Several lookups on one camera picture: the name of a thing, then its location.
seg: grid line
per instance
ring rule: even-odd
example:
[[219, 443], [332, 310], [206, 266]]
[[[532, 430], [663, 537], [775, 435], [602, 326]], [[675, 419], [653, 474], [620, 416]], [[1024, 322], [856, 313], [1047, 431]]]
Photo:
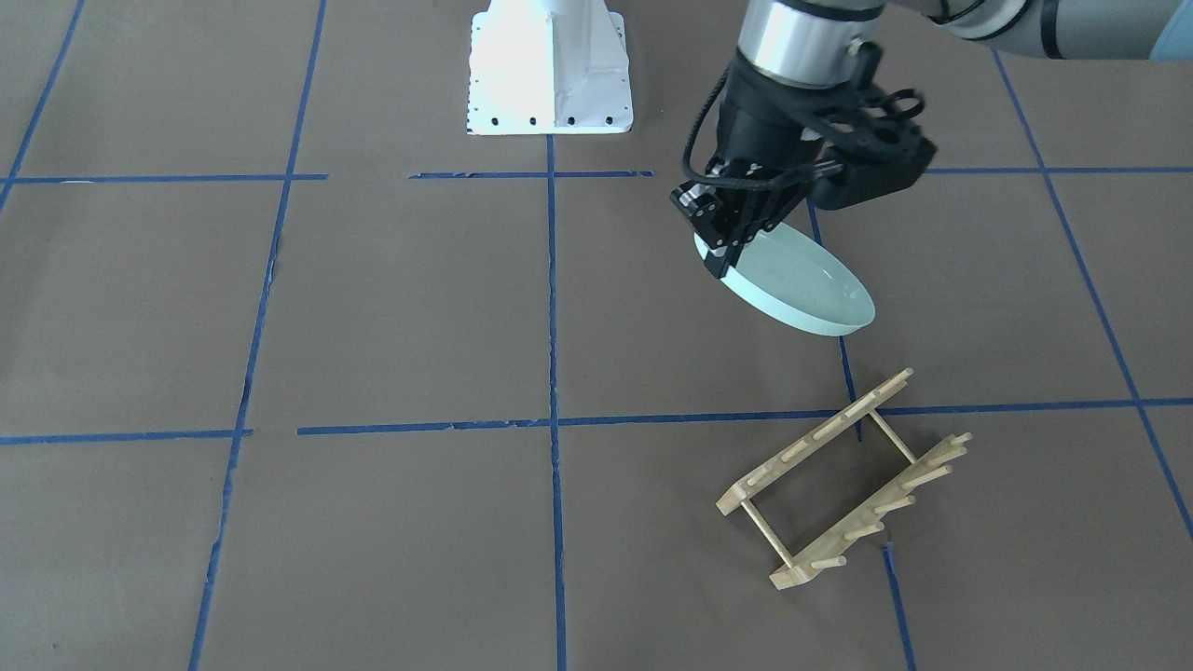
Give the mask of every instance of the grid line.
[[[1145, 407], [1193, 407], [1193, 398], [1141, 399]], [[1062, 412], [1087, 410], [1133, 408], [1132, 399], [1101, 401], [1040, 401], [1027, 404], [983, 404], [957, 406], [909, 406], [882, 407], [878, 414], [884, 417], [919, 417], [938, 414], [1002, 414], [1022, 412]], [[560, 417], [560, 426], [613, 426], [623, 424], [687, 424], [710, 421], [764, 421], [783, 419], [823, 419], [840, 412], [835, 410], [792, 410], [767, 412], [715, 412], [690, 414], [623, 414]], [[532, 429], [550, 426], [550, 418], [538, 419], [495, 419], [480, 421], [432, 421], [407, 424], [346, 424], [327, 426], [301, 426], [297, 436], [341, 436], [351, 433], [412, 433], [425, 431], [475, 431], [492, 429]]]
[[[820, 217], [816, 216], [816, 207], [811, 204], [810, 201], [805, 202], [808, 205], [808, 220], [812, 224], [812, 239], [817, 245], [828, 251], [824, 246], [824, 236], [821, 235], [820, 230]], [[845, 389], [849, 394], [849, 402], [858, 400], [858, 388], [853, 384], [853, 370], [849, 368], [849, 350], [845, 346], [845, 336], [837, 336], [836, 338], [837, 347], [841, 350], [841, 371], [845, 374]], [[861, 431], [861, 423], [858, 421], [853, 425], [853, 430], [858, 433], [858, 442], [860, 443], [864, 438]]]
[[568, 669], [568, 621], [563, 585], [563, 494], [560, 475], [560, 350], [558, 350], [558, 287], [556, 275], [555, 236], [555, 136], [546, 136], [546, 248], [548, 248], [548, 340], [550, 343], [550, 412], [551, 432], [551, 516], [555, 534], [555, 654], [558, 671]]
[[17, 177], [13, 184], [160, 184], [174, 181], [320, 181], [326, 172], [285, 174], [97, 174], [79, 177]]
[[[141, 431], [136, 433], [58, 433], [43, 436], [0, 436], [0, 445], [52, 445], [72, 443], [136, 443], [143, 441], [181, 441], [211, 438], [231, 438], [235, 430], [216, 429], [210, 431]], [[252, 429], [245, 429], [249, 436]]]
[[245, 389], [241, 395], [240, 407], [236, 411], [236, 426], [231, 436], [231, 447], [228, 451], [228, 468], [224, 472], [223, 497], [220, 506], [220, 528], [216, 533], [215, 543], [211, 544], [211, 556], [208, 560], [206, 579], [203, 585], [203, 601], [199, 604], [199, 615], [194, 626], [194, 642], [191, 646], [191, 659], [187, 669], [198, 671], [199, 660], [203, 655], [203, 641], [206, 634], [208, 617], [211, 612], [211, 596], [215, 591], [216, 575], [220, 570], [220, 554], [223, 549], [224, 533], [228, 528], [228, 512], [233, 495], [233, 474], [240, 460], [241, 444], [245, 437], [245, 423], [248, 417], [248, 404], [253, 395], [253, 376], [256, 371], [256, 358], [261, 349], [261, 334], [265, 331], [265, 318], [270, 308], [270, 289], [273, 285], [273, 269], [278, 259], [278, 245], [282, 239], [282, 229], [285, 226], [286, 208], [290, 202], [290, 187], [293, 183], [295, 164], [298, 160], [298, 146], [302, 141], [302, 127], [307, 117], [307, 100], [310, 98], [310, 85], [315, 78], [315, 62], [319, 59], [319, 43], [323, 32], [323, 18], [327, 14], [327, 0], [320, 0], [319, 14], [315, 18], [315, 35], [310, 43], [310, 55], [307, 60], [307, 76], [303, 80], [302, 97], [298, 99], [298, 113], [295, 117], [293, 136], [290, 140], [290, 158], [286, 161], [285, 179], [282, 181], [282, 195], [278, 199], [278, 215], [273, 223], [273, 238], [270, 241], [270, 256], [265, 264], [265, 279], [261, 285], [261, 297], [256, 308], [256, 324], [253, 328], [253, 340], [248, 350], [248, 363], [245, 368]]
[[607, 170], [607, 171], [580, 171], [560, 172], [551, 168], [549, 172], [523, 171], [523, 172], [416, 172], [407, 179], [610, 179], [626, 177], [654, 177], [654, 171], [649, 170]]
[[1098, 310], [1098, 318], [1102, 322], [1102, 330], [1106, 332], [1106, 338], [1109, 340], [1111, 349], [1114, 351], [1114, 358], [1118, 361], [1119, 369], [1123, 373], [1123, 380], [1126, 381], [1127, 389], [1131, 392], [1131, 399], [1135, 401], [1136, 411], [1139, 413], [1139, 420], [1143, 423], [1144, 431], [1148, 433], [1148, 441], [1151, 443], [1151, 450], [1156, 455], [1156, 461], [1160, 462], [1160, 469], [1168, 484], [1169, 492], [1172, 492], [1173, 500], [1176, 504], [1176, 510], [1180, 513], [1181, 519], [1185, 522], [1185, 531], [1188, 534], [1189, 540], [1193, 540], [1193, 517], [1189, 516], [1188, 506], [1185, 503], [1185, 497], [1181, 494], [1176, 478], [1173, 475], [1173, 469], [1168, 463], [1168, 457], [1164, 455], [1164, 450], [1160, 445], [1160, 439], [1156, 437], [1156, 432], [1151, 426], [1151, 418], [1148, 417], [1148, 410], [1142, 402], [1139, 389], [1135, 383], [1135, 377], [1131, 375], [1131, 369], [1127, 367], [1126, 356], [1119, 346], [1118, 337], [1114, 336], [1114, 328], [1111, 326], [1106, 307], [1102, 304], [1102, 300], [1098, 295], [1098, 288], [1094, 285], [1093, 275], [1086, 265], [1086, 259], [1081, 253], [1081, 246], [1077, 244], [1077, 238], [1069, 223], [1069, 216], [1065, 214], [1064, 205], [1061, 203], [1061, 197], [1056, 191], [1056, 185], [1052, 183], [1050, 168], [1044, 161], [1044, 154], [1040, 152], [1039, 144], [1036, 141], [1036, 134], [1032, 133], [1032, 127], [1027, 122], [1027, 115], [1024, 111], [1024, 106], [1020, 104], [1019, 96], [1015, 93], [1015, 87], [1010, 81], [1010, 75], [1007, 72], [1006, 64], [1002, 62], [1002, 57], [995, 50], [991, 50], [990, 53], [994, 55], [994, 62], [999, 68], [999, 74], [1002, 76], [1002, 82], [1007, 88], [1007, 93], [1010, 94], [1010, 101], [1015, 107], [1015, 113], [1019, 116], [1020, 124], [1024, 127], [1024, 133], [1027, 136], [1027, 143], [1031, 146], [1032, 153], [1036, 155], [1036, 162], [1039, 165], [1040, 174], [1044, 177], [1044, 184], [1052, 199], [1052, 207], [1056, 209], [1056, 215], [1061, 220], [1061, 227], [1064, 229], [1064, 235], [1069, 241], [1073, 257], [1077, 261], [1077, 269], [1081, 271], [1081, 277], [1086, 282], [1086, 289], [1089, 290], [1089, 297], [1093, 300], [1094, 308]]
[[58, 80], [58, 73], [62, 70], [62, 62], [67, 59], [67, 50], [70, 49], [70, 41], [74, 39], [75, 29], [79, 27], [79, 17], [82, 16], [84, 0], [78, 0], [75, 4], [75, 11], [70, 16], [70, 25], [67, 26], [67, 33], [62, 38], [62, 47], [58, 49], [58, 55], [54, 60], [54, 67], [50, 68], [50, 78], [45, 80], [45, 87], [42, 88], [42, 97], [37, 99], [37, 106], [33, 107], [33, 116], [29, 119], [29, 125], [25, 128], [25, 136], [20, 140], [20, 148], [17, 149], [17, 155], [12, 160], [12, 167], [8, 170], [8, 178], [5, 179], [4, 189], [0, 190], [0, 213], [4, 211], [5, 203], [8, 202], [8, 193], [12, 192], [12, 186], [16, 183], [17, 176], [20, 174], [20, 165], [25, 162], [25, 154], [29, 153], [29, 146], [33, 142], [33, 133], [37, 130], [37, 123], [42, 121], [42, 112], [45, 111], [45, 103], [50, 99], [50, 92], [54, 91], [54, 82]]
[[886, 581], [891, 587], [891, 602], [895, 605], [895, 618], [898, 621], [898, 635], [903, 641], [903, 657], [907, 659], [907, 671], [916, 671], [915, 650], [911, 647], [911, 630], [907, 626], [907, 611], [903, 609], [903, 592], [898, 586], [898, 573], [895, 572], [895, 556], [888, 541], [883, 548], [883, 564], [886, 566]]

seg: wooden dowel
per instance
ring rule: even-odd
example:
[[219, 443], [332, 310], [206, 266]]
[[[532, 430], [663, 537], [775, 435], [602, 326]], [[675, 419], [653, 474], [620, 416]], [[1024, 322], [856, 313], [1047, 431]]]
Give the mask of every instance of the wooden dowel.
[[891, 501], [889, 504], [876, 505], [874, 506], [874, 515], [886, 515], [888, 512], [890, 512], [892, 510], [898, 510], [901, 507], [907, 507], [907, 506], [909, 506], [909, 505], [911, 505], [914, 503], [915, 503], [915, 497], [907, 495], [907, 497], [903, 497], [902, 499], [894, 500], [894, 501]]
[[903, 444], [903, 441], [901, 441], [900, 437], [895, 435], [895, 430], [891, 429], [890, 424], [886, 424], [886, 420], [883, 419], [882, 415], [879, 415], [877, 412], [871, 412], [870, 419], [874, 420], [874, 424], [877, 424], [878, 427], [883, 430], [883, 433], [886, 433], [886, 437], [890, 438], [892, 443], [895, 443], [895, 447], [898, 448], [898, 451], [903, 453], [903, 456], [905, 456], [909, 462], [915, 463], [915, 455], [911, 454], [911, 450], [909, 450], [907, 445]]
[[781, 461], [783, 463], [787, 463], [789, 461], [796, 458], [797, 454], [806, 450], [809, 447], [810, 445], [808, 441], [801, 438], [798, 443], [791, 445], [790, 448], [787, 448], [787, 451], [783, 453], [783, 456], [779, 457], [779, 461]]
[[904, 492], [910, 492], [911, 490], [919, 487], [920, 485], [923, 485], [925, 482], [932, 482], [937, 478], [944, 478], [945, 475], [948, 475], [952, 472], [953, 472], [952, 466], [941, 466], [940, 468], [935, 470], [929, 470], [919, 478], [913, 478], [907, 482], [903, 482], [898, 487]]
[[836, 566], [845, 566], [843, 556], [834, 556], [833, 559], [822, 559], [820, 561], [814, 561], [811, 567], [820, 571], [822, 568], [834, 568]]
[[749, 515], [749, 518], [758, 525], [759, 531], [762, 531], [762, 535], [766, 536], [767, 542], [771, 543], [774, 552], [779, 553], [779, 556], [783, 559], [783, 564], [786, 564], [787, 568], [795, 568], [796, 562], [791, 559], [791, 553], [787, 552], [787, 548], [783, 544], [783, 541], [779, 540], [779, 536], [774, 534], [774, 529], [771, 529], [771, 525], [766, 523], [766, 519], [762, 519], [762, 515], [759, 513], [756, 507], [754, 507], [754, 504], [749, 500], [744, 500], [742, 501], [742, 507], [746, 509], [746, 513]]
[[941, 454], [940, 456], [929, 458], [926, 463], [929, 467], [935, 468], [941, 463], [945, 463], [947, 461], [953, 461], [954, 458], [964, 456], [966, 454], [969, 454], [969, 450], [965, 449], [965, 445], [959, 445], [957, 448], [948, 450], [947, 453]]
[[869, 536], [871, 534], [877, 534], [877, 533], [882, 531], [885, 528], [886, 528], [886, 525], [884, 525], [882, 522], [878, 522], [878, 523], [874, 523], [874, 524], [867, 524], [865, 527], [854, 529], [853, 531], [849, 531], [849, 533], [845, 534], [845, 540], [846, 541], [857, 541], [858, 538], [860, 538], [863, 536]]
[[841, 425], [843, 421], [845, 421], [845, 418], [841, 417], [840, 414], [833, 417], [833, 419], [830, 419], [828, 421], [828, 424], [826, 424], [824, 426], [822, 426], [820, 431], [812, 433], [812, 441], [820, 441], [824, 436], [828, 436], [829, 433], [832, 433], [833, 431], [835, 431], [836, 427], [839, 425]]
[[755, 468], [754, 473], [750, 473], [749, 478], [746, 479], [746, 486], [747, 487], [753, 487], [754, 485], [758, 485], [758, 481], [761, 480], [762, 478], [765, 478], [766, 474], [769, 473], [769, 472], [771, 472], [771, 469], [767, 468], [765, 463], [762, 466]]

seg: floor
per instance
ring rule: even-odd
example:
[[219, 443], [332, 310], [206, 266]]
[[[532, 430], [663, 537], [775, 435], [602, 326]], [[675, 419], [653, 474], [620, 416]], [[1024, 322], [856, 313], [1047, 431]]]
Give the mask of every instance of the floor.
[[[792, 217], [878, 306], [837, 340], [667, 199], [744, 2], [611, 0], [635, 129], [558, 138], [465, 135], [486, 5], [0, 5], [0, 669], [1193, 667], [1188, 63], [888, 11], [940, 153]], [[970, 455], [775, 591], [713, 503], [904, 367]], [[861, 438], [759, 499], [786, 541], [891, 476]]]

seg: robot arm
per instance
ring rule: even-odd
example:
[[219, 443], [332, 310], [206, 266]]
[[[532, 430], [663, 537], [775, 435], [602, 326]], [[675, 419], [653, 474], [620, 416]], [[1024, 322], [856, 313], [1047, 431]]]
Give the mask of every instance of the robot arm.
[[[1052, 59], [1193, 57], [1193, 0], [892, 0], [985, 45]], [[804, 198], [840, 209], [911, 186], [935, 146], [913, 118], [913, 90], [873, 84], [870, 35], [883, 0], [750, 0], [737, 53], [684, 152], [688, 181], [672, 202], [723, 278], [760, 232]], [[724, 91], [717, 149], [691, 167], [705, 117]]]

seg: wooden peg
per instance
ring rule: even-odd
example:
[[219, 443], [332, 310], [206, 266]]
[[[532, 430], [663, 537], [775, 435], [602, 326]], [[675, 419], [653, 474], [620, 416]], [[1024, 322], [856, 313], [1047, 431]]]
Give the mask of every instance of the wooden peg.
[[761, 480], [762, 478], [766, 478], [766, 474], [769, 472], [771, 469], [767, 468], [765, 463], [755, 468], [754, 473], [750, 473], [749, 478], [746, 479], [746, 486], [753, 487], [754, 485], [758, 485], [758, 481]]
[[789, 461], [796, 458], [797, 454], [806, 450], [809, 445], [810, 443], [808, 441], [801, 438], [799, 442], [787, 448], [787, 451], [783, 453], [783, 456], [779, 457], [779, 461], [781, 461], [783, 463], [787, 463]]
[[919, 478], [913, 478], [907, 482], [903, 482], [898, 487], [904, 492], [910, 492], [911, 490], [919, 487], [920, 485], [923, 485], [925, 482], [932, 482], [937, 478], [944, 478], [945, 475], [948, 475], [952, 472], [953, 472], [952, 466], [941, 466], [940, 468], [935, 470], [929, 470]]
[[837, 430], [837, 426], [840, 426], [843, 421], [845, 418], [842, 415], [839, 414], [834, 417], [832, 420], [829, 420], [828, 424], [822, 426], [820, 431], [812, 433], [812, 441], [820, 441], [824, 436], [835, 432]]
[[837, 566], [845, 566], [846, 559], [843, 556], [834, 556], [833, 559], [822, 559], [820, 561], [814, 561], [811, 567], [820, 571], [822, 568], [835, 568]]
[[890, 512], [892, 510], [898, 510], [901, 507], [907, 507], [907, 506], [909, 506], [909, 505], [911, 505], [914, 503], [915, 503], [915, 497], [913, 497], [913, 495], [905, 495], [902, 499], [896, 499], [896, 500], [894, 500], [894, 501], [891, 501], [889, 504], [876, 505], [874, 506], [874, 515], [886, 515], [888, 512]]
[[958, 445], [948, 450], [947, 453], [941, 454], [940, 456], [929, 458], [926, 463], [928, 464], [929, 468], [935, 468], [941, 463], [945, 463], [947, 461], [953, 461], [954, 458], [964, 456], [966, 454], [969, 454], [969, 450], [965, 449], [965, 445]]
[[847, 533], [845, 535], [845, 540], [846, 541], [857, 541], [858, 538], [860, 538], [863, 536], [869, 536], [871, 534], [877, 534], [877, 533], [882, 531], [885, 528], [886, 528], [886, 525], [883, 524], [882, 522], [876, 522], [874, 524], [867, 524], [865, 527], [860, 527], [858, 529], [854, 529], [853, 531]]

